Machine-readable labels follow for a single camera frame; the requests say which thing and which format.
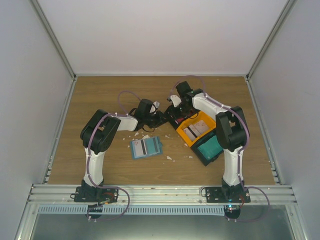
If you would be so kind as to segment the blue card holder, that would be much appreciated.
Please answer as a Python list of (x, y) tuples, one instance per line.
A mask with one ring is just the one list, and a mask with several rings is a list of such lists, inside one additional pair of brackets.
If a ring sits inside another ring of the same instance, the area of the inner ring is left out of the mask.
[(130, 142), (131, 156), (134, 160), (163, 154), (163, 145), (158, 136), (133, 140)]

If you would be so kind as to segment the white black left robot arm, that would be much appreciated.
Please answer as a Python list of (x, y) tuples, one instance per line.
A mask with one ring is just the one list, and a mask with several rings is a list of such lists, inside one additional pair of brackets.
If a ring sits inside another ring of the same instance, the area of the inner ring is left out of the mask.
[(129, 113), (108, 113), (99, 109), (82, 129), (80, 139), (86, 154), (85, 175), (76, 189), (76, 202), (98, 202), (114, 197), (118, 190), (103, 189), (103, 163), (105, 153), (119, 131), (137, 132), (145, 126), (155, 129), (166, 120), (159, 110), (159, 102), (141, 99), (137, 108)]

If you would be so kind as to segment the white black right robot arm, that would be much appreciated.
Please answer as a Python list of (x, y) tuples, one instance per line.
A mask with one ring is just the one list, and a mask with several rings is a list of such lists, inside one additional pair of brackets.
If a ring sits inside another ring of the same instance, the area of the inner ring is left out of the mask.
[(224, 154), (221, 196), (228, 203), (234, 202), (245, 192), (243, 153), (250, 138), (242, 108), (224, 105), (202, 89), (192, 90), (187, 81), (180, 80), (174, 87), (178, 96), (171, 93), (169, 97), (174, 107), (199, 110), (215, 121), (215, 135)]

